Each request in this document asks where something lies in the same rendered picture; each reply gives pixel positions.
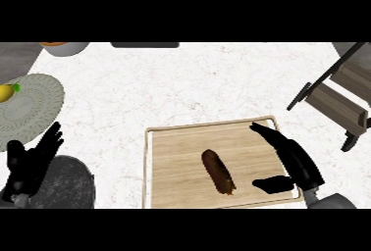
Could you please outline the brown sweet potato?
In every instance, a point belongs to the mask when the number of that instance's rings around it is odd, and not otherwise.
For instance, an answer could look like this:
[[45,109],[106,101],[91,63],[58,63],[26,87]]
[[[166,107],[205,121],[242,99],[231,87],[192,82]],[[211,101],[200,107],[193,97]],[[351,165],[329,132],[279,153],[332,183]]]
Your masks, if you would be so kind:
[[217,192],[231,195],[236,185],[218,155],[211,149],[206,149],[200,153],[200,162],[211,177]]

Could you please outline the pale wooden tray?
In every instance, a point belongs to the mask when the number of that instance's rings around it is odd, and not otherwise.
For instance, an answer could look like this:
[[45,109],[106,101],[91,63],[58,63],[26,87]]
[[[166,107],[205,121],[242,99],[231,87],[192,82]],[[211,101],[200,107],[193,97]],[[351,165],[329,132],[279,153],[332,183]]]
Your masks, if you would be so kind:
[[252,124],[277,129],[271,116],[146,129],[144,209],[236,209],[302,200],[291,183],[277,192],[257,187],[273,176],[288,179],[288,172]]

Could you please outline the dark grey counter block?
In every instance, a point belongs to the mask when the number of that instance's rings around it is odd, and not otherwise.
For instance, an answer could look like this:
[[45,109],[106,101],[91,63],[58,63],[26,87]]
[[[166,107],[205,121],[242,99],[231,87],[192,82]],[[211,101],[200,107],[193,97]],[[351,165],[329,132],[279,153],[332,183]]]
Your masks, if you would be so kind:
[[0,42],[0,84],[29,72],[39,51],[35,42]]

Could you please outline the black tiered basket wooden shelves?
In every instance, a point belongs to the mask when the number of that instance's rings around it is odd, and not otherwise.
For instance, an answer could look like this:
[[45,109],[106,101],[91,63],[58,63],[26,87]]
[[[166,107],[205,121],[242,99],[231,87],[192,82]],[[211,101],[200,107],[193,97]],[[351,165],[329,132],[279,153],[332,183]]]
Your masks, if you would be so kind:
[[364,42],[356,42],[348,47],[317,80],[305,83],[286,107],[286,110],[291,110],[295,104],[304,100],[345,129],[345,140],[339,148],[342,152],[351,149],[359,136],[371,128],[371,117],[367,111],[323,84],[323,80],[328,78],[371,107],[371,69],[351,60],[363,46]]

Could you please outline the dark grey flat appliance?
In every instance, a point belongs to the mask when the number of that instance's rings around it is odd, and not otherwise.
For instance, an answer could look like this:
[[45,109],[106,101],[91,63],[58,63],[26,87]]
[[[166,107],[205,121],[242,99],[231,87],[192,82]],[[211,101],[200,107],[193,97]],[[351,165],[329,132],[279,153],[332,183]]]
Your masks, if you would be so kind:
[[113,48],[178,48],[178,42],[110,42]]

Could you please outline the round grey woven placemat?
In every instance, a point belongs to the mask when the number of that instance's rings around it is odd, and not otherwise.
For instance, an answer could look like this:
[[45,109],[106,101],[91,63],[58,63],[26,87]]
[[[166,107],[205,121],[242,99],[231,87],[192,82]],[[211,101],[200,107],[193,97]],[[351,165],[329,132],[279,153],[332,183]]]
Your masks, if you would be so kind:
[[63,105],[63,86],[45,74],[29,74],[8,81],[19,84],[20,91],[0,103],[0,152],[7,142],[30,142],[53,124]]

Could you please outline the grey bowl with orange contents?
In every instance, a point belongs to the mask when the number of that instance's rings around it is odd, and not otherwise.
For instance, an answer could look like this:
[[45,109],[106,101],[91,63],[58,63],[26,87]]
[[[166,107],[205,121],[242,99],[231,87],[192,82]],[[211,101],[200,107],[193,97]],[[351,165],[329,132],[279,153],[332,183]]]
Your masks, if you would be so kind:
[[54,57],[76,55],[88,46],[88,42],[41,42],[39,46]]

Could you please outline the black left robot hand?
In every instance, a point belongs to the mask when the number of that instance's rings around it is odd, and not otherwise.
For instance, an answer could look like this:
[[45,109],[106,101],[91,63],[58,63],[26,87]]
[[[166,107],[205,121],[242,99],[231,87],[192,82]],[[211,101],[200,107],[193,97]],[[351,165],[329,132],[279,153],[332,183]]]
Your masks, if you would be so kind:
[[48,164],[54,158],[63,139],[60,123],[54,122],[47,129],[38,144],[29,150],[19,140],[7,142],[7,168],[10,171],[1,199],[13,203],[14,197],[36,194]]

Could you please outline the yellow lemon with green leaf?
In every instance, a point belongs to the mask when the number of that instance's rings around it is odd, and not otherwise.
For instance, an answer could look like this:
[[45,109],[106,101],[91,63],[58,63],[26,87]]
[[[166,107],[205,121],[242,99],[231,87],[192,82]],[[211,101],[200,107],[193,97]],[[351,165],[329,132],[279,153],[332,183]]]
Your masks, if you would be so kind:
[[14,84],[0,84],[0,103],[5,102],[13,94],[20,91],[20,85]]

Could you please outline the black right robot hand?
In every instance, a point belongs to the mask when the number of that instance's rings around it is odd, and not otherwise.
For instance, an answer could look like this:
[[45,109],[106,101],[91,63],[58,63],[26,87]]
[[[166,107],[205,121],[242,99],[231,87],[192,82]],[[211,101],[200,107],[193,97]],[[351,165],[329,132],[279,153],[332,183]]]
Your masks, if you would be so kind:
[[249,125],[249,129],[273,147],[277,159],[288,173],[288,176],[271,176],[255,179],[252,186],[260,188],[267,194],[289,191],[294,186],[298,186],[302,191],[317,188],[325,181],[317,166],[296,141],[288,139],[277,130],[257,123]]

